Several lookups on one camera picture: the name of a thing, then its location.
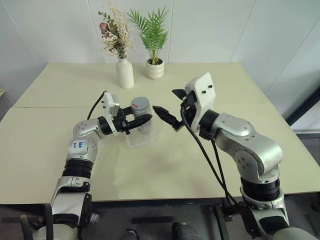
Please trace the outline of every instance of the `white plant pot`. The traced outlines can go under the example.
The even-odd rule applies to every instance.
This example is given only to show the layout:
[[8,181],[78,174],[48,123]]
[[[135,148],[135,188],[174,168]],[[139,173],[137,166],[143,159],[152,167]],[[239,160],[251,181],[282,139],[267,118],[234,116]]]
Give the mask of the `white plant pot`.
[[129,89],[135,85],[134,71],[131,62],[128,61],[127,57],[119,58],[119,61],[115,64],[115,69],[121,88]]
[[159,65],[152,65],[148,63],[148,60],[145,63],[146,75],[150,79],[160,79],[165,74],[165,62],[162,61]]

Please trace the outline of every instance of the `table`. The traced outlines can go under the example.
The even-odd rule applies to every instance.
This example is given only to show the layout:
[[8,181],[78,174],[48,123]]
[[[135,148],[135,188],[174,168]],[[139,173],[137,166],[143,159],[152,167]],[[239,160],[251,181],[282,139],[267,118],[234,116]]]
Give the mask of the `table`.
[[127,106],[137,96],[153,105],[176,107],[180,100],[171,93],[183,89],[193,78],[211,73],[216,93],[215,105],[263,104],[270,101],[248,76],[240,63],[167,64],[161,79],[149,79],[144,64],[133,65],[135,85],[129,89],[117,84],[114,64],[49,63],[14,107],[92,107],[103,90],[116,94]]
[[[86,118],[102,89],[116,94],[122,107],[134,97],[146,96],[151,104],[178,116],[180,100],[171,90],[183,88],[206,68],[217,93],[213,109],[250,121],[259,133],[282,148],[280,181],[284,192],[320,191],[319,166],[240,64],[169,64],[165,77],[158,80],[147,79],[142,66],[135,65],[132,89],[121,89],[112,77],[106,77],[108,71],[104,71],[109,69],[112,76],[112,68],[114,65],[107,64],[49,64],[8,111],[0,123],[0,204],[49,202],[64,169],[72,129]],[[87,71],[92,73],[90,80]],[[76,83],[77,91],[72,88]],[[102,114],[98,107],[92,117]],[[156,115],[153,125],[158,139],[149,145],[131,149],[124,135],[110,135],[100,141],[91,175],[93,201],[224,197],[187,130],[174,132]],[[210,142],[202,142],[217,167]],[[219,151],[219,155],[230,193],[240,196],[236,164],[226,153]]]

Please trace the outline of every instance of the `potted plant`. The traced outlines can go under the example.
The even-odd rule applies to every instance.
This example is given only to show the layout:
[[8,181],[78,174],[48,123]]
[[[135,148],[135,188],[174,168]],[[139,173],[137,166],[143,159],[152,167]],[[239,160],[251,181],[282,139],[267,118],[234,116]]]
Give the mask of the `potted plant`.
[[143,17],[139,11],[130,9],[128,21],[135,24],[140,31],[140,37],[147,49],[150,58],[146,61],[146,75],[151,79],[159,79],[165,73],[165,63],[159,58],[159,53],[167,41],[168,31],[164,29],[164,22],[168,11],[166,8],[152,13],[148,18]]
[[120,87],[124,89],[132,88],[134,82],[134,72],[132,64],[128,61],[126,51],[134,48],[131,43],[127,21],[124,14],[114,7],[110,7],[113,17],[105,12],[98,11],[103,16],[103,21],[99,27],[102,34],[102,43],[105,47],[102,51],[108,51],[111,56],[117,56],[119,61],[115,64],[116,73]]

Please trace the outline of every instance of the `pink dried flower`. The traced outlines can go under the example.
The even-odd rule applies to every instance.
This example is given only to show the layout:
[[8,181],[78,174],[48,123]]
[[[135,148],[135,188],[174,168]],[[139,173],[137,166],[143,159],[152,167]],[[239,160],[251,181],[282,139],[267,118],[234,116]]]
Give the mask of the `pink dried flower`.
[[104,22],[101,22],[100,25],[99,25],[100,29],[101,29],[101,33],[102,34],[105,34],[106,31],[109,31],[110,28],[108,26],[107,23],[104,23]]

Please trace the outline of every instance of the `white wall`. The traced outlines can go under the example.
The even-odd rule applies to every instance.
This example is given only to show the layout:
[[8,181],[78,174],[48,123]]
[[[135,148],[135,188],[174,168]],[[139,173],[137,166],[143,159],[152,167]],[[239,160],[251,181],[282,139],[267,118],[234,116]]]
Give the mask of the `white wall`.
[[318,133],[320,129],[320,101],[309,109],[292,127],[297,133]]
[[[165,62],[243,62],[284,117],[320,84],[320,0],[113,3],[143,14],[167,7]],[[0,0],[0,119],[48,62],[116,62],[99,51],[98,10],[108,10],[105,0]],[[148,55],[137,32],[133,43],[128,57],[143,63]],[[319,115],[310,118],[316,123]]]

